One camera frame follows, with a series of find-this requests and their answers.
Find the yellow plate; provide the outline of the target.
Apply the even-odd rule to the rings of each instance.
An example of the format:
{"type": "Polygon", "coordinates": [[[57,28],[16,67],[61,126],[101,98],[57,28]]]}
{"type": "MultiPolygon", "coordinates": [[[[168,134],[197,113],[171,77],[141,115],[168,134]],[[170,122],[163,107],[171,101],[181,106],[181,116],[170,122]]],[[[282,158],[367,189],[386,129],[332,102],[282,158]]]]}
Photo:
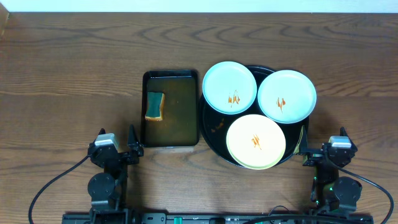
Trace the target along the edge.
{"type": "Polygon", "coordinates": [[[282,159],[286,139],[276,122],[263,115],[249,114],[238,118],[228,128],[226,146],[238,164],[264,170],[282,159]]]}

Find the yellow green scrub sponge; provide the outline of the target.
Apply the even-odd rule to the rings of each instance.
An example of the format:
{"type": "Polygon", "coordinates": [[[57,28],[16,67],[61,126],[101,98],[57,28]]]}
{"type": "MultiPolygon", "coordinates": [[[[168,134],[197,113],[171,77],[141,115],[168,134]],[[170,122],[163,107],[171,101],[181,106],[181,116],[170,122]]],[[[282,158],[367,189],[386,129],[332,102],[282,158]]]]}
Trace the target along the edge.
{"type": "Polygon", "coordinates": [[[165,102],[165,94],[161,92],[147,93],[147,111],[145,120],[147,121],[162,121],[163,108],[165,102]]]}

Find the light blue plate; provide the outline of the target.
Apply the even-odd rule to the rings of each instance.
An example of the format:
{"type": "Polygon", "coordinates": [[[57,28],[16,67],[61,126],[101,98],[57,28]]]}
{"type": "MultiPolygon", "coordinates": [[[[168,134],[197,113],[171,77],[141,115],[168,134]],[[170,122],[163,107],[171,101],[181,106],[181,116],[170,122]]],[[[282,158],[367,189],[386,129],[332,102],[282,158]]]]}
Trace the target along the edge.
{"type": "Polygon", "coordinates": [[[317,103],[312,81],[294,70],[280,70],[268,75],[260,84],[257,102],[271,120],[292,124],[307,118],[317,103]]]}
{"type": "Polygon", "coordinates": [[[205,101],[217,112],[239,114],[246,111],[257,95],[257,83],[247,67],[237,62],[213,65],[203,78],[205,101]]]}

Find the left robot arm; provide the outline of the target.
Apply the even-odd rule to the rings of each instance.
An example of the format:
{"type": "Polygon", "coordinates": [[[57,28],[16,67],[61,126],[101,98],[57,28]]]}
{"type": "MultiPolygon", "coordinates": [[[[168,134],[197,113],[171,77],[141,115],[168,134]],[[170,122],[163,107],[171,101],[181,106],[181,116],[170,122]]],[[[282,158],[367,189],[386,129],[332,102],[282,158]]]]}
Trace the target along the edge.
{"type": "Polygon", "coordinates": [[[133,209],[127,208],[127,179],[129,165],[139,163],[144,150],[138,141],[133,125],[129,127],[128,152],[119,152],[119,143],[113,133],[101,129],[97,138],[90,143],[88,157],[103,171],[94,175],[88,182],[91,209],[87,223],[135,224],[141,217],[133,209]]]}

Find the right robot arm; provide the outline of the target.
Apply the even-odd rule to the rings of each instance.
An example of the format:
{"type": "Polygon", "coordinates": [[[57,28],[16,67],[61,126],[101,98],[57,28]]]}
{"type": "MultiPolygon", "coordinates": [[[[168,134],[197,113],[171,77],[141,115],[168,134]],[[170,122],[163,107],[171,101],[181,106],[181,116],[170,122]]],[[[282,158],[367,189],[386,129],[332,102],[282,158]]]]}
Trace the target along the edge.
{"type": "Polygon", "coordinates": [[[315,168],[310,199],[317,207],[312,215],[348,217],[356,211],[362,185],[351,177],[341,177],[339,169],[348,165],[357,151],[344,128],[319,149],[309,148],[306,129],[301,129],[294,153],[303,157],[304,166],[315,168]]]}

